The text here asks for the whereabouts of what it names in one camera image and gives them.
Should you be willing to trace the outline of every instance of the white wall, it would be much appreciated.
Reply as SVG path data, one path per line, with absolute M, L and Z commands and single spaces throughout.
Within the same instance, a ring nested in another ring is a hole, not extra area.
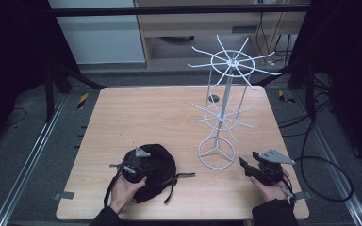
M 132 0 L 49 0 L 52 8 L 134 7 Z M 144 63 L 136 16 L 58 17 L 77 64 Z

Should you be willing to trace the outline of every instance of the black curtain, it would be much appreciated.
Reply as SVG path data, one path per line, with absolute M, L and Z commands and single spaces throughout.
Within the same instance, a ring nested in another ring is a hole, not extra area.
M 80 73 L 57 19 L 28 15 L 30 9 L 51 7 L 47 0 L 0 0 L 0 128 L 16 97 L 44 83 L 47 63 Z
M 289 64 L 292 88 L 312 82 L 308 64 L 330 75 L 331 100 L 362 156 L 362 1 L 334 1 L 323 13 L 307 13 Z

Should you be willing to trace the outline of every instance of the hand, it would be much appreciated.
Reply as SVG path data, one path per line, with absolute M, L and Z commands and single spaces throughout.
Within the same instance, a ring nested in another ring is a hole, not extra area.
M 282 169 L 284 172 L 284 180 L 287 181 L 289 174 Z M 278 185 L 273 186 L 265 186 L 261 184 L 255 177 L 251 176 L 249 177 L 252 181 L 252 183 L 257 186 L 257 188 L 260 190 L 261 195 L 263 196 L 263 199 L 265 202 L 272 201 L 272 200 L 286 200 L 287 195 L 284 193 L 284 191 L 281 189 L 281 187 L 287 187 L 284 182 L 279 182 Z
M 123 175 L 117 178 L 116 184 L 111 189 L 111 203 L 110 208 L 119 214 L 125 205 L 132 200 L 135 193 L 141 187 L 145 186 L 146 177 L 144 177 L 138 183 L 131 183 L 127 181 Z

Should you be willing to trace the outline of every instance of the black sleeve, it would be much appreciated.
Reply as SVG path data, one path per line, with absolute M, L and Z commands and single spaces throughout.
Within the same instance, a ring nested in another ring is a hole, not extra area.
M 252 210 L 255 226 L 297 226 L 298 221 L 287 200 L 265 202 Z
M 98 216 L 90 223 L 90 226 L 123 226 L 122 220 L 109 206 L 101 210 Z

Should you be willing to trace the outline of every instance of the backpack strap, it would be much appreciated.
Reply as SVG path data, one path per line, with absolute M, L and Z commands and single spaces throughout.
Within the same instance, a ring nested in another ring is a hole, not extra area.
M 122 171 L 122 168 L 118 168 L 118 169 L 117 169 L 116 175 L 111 179 L 111 182 L 110 182 L 110 184 L 109 184 L 108 187 L 107 187 L 107 193 L 106 193 L 106 195 L 105 195 L 105 197 L 104 197 L 104 207 L 107 207 L 107 206 L 108 206 L 108 204 L 107 204 L 107 202 L 108 202 L 108 197 L 110 196 L 111 189 L 114 187 L 114 184 L 116 184 L 116 181 L 117 181 L 117 179 L 119 178 L 121 171 Z
M 167 199 L 164 201 L 164 203 L 167 204 L 167 202 L 169 202 L 170 197 L 173 194 L 173 189 L 174 189 L 175 185 L 177 185 L 178 177 L 192 177 L 192 176 L 195 176 L 194 172 L 193 173 L 178 173 L 174 176 L 174 178 L 170 182 L 163 184 L 162 187 L 164 189 L 165 187 L 167 187 L 169 185 L 169 183 L 172 183 L 172 190 L 170 191 L 170 195 L 169 195 L 169 197 L 167 197 Z

